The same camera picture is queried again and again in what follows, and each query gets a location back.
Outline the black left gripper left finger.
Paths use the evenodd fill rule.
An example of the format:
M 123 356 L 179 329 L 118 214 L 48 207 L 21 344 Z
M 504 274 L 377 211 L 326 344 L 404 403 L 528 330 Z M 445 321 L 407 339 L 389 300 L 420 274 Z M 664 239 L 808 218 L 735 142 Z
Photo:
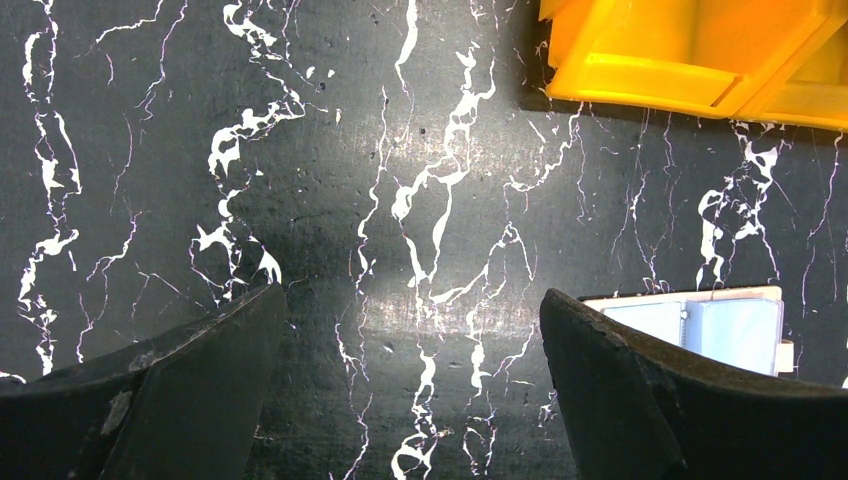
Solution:
M 288 314 L 254 289 L 38 380 L 1 383 L 5 479 L 239 479 Z

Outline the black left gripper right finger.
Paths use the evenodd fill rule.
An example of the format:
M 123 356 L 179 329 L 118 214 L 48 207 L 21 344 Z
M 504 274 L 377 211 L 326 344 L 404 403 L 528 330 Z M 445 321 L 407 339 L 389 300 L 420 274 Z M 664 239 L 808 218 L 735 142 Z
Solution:
M 847 393 L 746 371 L 550 289 L 552 384 L 583 479 L 843 479 Z

